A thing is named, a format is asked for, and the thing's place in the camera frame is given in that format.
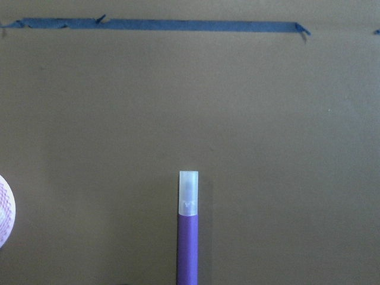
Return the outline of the purple highlighter pen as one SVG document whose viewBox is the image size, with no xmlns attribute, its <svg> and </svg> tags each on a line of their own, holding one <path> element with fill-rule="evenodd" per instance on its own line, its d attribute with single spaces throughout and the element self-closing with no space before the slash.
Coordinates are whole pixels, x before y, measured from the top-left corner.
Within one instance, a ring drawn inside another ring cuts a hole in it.
<svg viewBox="0 0 380 285">
<path fill-rule="evenodd" d="M 177 284 L 198 283 L 198 172 L 180 171 Z"/>
</svg>

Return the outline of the pink mesh pen holder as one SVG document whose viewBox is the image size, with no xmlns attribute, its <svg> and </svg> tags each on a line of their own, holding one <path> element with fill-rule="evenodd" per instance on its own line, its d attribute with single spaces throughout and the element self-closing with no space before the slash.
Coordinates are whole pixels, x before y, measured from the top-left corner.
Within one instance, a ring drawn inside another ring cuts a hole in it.
<svg viewBox="0 0 380 285">
<path fill-rule="evenodd" d="M 8 182 L 1 176 L 1 248 L 11 235 L 15 223 L 16 204 Z"/>
</svg>

